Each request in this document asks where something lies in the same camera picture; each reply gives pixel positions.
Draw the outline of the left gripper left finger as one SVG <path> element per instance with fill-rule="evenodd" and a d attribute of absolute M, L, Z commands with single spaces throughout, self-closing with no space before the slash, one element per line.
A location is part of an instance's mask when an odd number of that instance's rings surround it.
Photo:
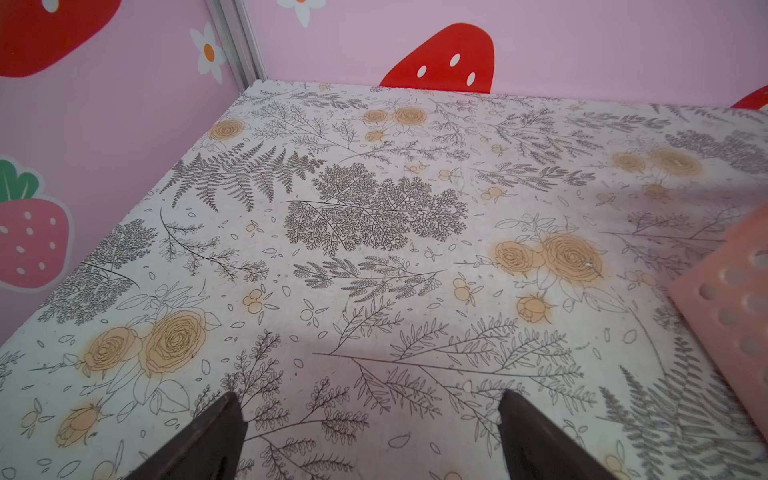
<path fill-rule="evenodd" d="M 128 477 L 233 480 L 247 429 L 237 395 L 227 392 Z"/>

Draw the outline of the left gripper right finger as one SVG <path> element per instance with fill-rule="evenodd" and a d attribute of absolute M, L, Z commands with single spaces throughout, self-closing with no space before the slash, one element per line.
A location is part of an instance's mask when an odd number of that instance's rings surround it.
<path fill-rule="evenodd" d="M 512 479 L 615 479 L 523 395 L 506 390 L 498 412 L 501 446 Z"/>

